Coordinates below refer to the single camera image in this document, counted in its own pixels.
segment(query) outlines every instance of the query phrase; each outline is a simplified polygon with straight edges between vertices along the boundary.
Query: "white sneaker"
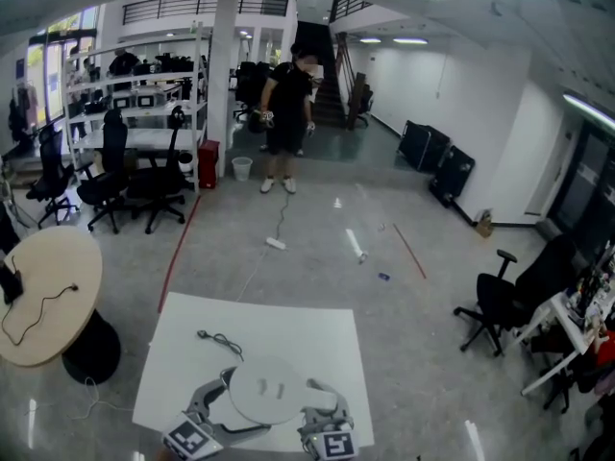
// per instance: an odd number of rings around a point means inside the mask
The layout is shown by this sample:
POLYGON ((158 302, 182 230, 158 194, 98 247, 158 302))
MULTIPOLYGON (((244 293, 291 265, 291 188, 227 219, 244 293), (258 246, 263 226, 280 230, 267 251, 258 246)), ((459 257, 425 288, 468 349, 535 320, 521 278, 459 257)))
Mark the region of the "white sneaker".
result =
POLYGON ((284 189, 291 195, 294 195, 297 192, 297 183, 294 178, 284 178, 283 184, 284 189))
POLYGON ((262 185, 260 187, 260 192, 269 193, 269 191, 271 190, 271 186, 273 186, 274 182, 275 180, 273 178, 265 178, 265 181, 262 182, 262 185))

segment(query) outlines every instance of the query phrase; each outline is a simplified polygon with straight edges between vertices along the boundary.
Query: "balcony railing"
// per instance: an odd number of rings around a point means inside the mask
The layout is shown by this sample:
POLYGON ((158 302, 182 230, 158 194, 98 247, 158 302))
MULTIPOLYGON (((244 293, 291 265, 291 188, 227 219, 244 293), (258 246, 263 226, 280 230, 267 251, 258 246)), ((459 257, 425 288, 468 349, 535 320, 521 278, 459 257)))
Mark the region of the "balcony railing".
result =
POLYGON ((333 0, 330 22, 335 22, 338 18, 346 17, 351 13, 362 11, 371 5, 364 0, 333 0))
MULTIPOLYGON (((123 24, 176 15, 215 13, 218 0, 144 0, 124 6, 123 24)), ((286 15, 288 0, 237 0, 238 13, 286 15)))

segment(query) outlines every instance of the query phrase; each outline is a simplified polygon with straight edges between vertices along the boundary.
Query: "red trash can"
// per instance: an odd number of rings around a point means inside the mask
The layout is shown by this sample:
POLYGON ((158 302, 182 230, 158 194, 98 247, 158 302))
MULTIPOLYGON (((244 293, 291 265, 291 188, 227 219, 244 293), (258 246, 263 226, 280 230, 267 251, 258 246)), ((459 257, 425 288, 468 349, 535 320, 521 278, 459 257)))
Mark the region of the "red trash can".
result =
POLYGON ((218 182, 215 166, 218 163, 220 142, 206 140, 199 147, 199 187, 213 189, 218 182))

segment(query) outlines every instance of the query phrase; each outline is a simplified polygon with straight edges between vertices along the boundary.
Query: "white circular plate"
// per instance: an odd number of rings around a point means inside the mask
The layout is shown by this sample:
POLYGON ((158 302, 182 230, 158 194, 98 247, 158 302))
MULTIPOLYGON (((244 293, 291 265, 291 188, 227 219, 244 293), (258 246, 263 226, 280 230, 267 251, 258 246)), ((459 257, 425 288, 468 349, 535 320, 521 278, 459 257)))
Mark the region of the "white circular plate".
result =
POLYGON ((301 412, 304 383, 288 363, 265 356, 246 360, 234 370, 229 395, 234 407, 246 419, 277 425, 301 412))

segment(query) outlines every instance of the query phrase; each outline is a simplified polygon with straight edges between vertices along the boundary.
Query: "white trash bin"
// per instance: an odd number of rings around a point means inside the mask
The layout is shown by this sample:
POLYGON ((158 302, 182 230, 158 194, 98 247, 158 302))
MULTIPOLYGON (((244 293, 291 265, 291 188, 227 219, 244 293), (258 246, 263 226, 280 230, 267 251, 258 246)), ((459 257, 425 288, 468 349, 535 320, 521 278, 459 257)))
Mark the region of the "white trash bin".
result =
POLYGON ((252 160, 250 158, 234 158, 233 159, 234 178, 238 181, 248 181, 248 178, 250 178, 250 168, 251 167, 252 167, 252 160))

